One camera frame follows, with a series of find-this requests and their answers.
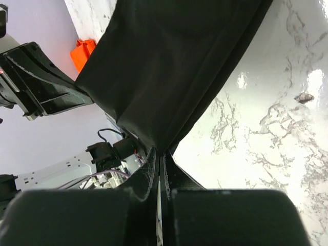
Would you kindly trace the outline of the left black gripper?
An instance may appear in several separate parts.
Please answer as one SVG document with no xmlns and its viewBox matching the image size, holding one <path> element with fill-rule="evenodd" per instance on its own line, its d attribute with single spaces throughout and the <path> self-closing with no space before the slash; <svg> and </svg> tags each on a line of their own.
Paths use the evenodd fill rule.
<svg viewBox="0 0 328 246">
<path fill-rule="evenodd" d="M 1 107 L 19 107 L 25 118 L 35 120 L 93 103 L 37 43 L 1 51 Z"/>
</svg>

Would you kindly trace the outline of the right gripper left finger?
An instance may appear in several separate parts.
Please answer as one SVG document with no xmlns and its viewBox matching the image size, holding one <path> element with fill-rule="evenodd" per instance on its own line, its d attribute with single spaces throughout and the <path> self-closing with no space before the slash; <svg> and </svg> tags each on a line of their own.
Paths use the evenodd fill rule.
<svg viewBox="0 0 328 246">
<path fill-rule="evenodd" d="M 1 245 L 156 245 L 159 155 L 114 189 L 32 190 L 7 207 Z"/>
</svg>

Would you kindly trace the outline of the black t shirt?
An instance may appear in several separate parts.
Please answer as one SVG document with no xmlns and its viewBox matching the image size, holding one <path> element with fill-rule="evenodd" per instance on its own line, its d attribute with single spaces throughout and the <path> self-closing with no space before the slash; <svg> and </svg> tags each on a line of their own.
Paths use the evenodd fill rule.
<svg viewBox="0 0 328 246">
<path fill-rule="evenodd" d="M 118 1 L 75 84 L 162 152 L 220 91 L 271 1 Z"/>
</svg>

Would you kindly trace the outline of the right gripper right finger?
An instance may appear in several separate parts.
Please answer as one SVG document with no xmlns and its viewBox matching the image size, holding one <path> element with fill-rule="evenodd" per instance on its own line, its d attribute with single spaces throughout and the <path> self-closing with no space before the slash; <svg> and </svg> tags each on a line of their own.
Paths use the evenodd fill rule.
<svg viewBox="0 0 328 246">
<path fill-rule="evenodd" d="M 309 245 L 288 196 L 269 189 L 205 189 L 166 151 L 160 161 L 164 245 Z"/>
</svg>

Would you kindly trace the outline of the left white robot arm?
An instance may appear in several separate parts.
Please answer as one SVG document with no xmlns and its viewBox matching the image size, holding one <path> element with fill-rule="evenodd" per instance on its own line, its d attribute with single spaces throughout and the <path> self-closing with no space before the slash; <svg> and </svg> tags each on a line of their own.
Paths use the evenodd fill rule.
<svg viewBox="0 0 328 246">
<path fill-rule="evenodd" d="M 1 106 L 19 106 L 24 117 L 35 120 L 92 104 L 73 80 L 57 68 L 37 43 L 19 44 L 8 38 L 1 42 Z M 105 138 L 74 157 L 41 170 L 15 176 L 1 175 L 1 200 L 32 189 L 113 188 L 134 171 L 129 157 L 143 162 L 143 152 L 122 130 L 120 140 Z"/>
</svg>

